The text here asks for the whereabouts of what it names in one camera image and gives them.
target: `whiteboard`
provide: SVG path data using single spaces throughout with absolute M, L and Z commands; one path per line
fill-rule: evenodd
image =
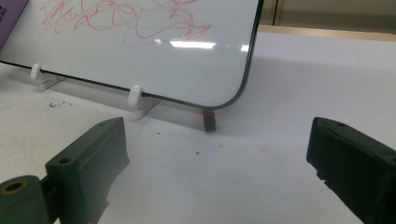
M 30 0 L 0 61 L 222 107 L 244 89 L 262 0 Z

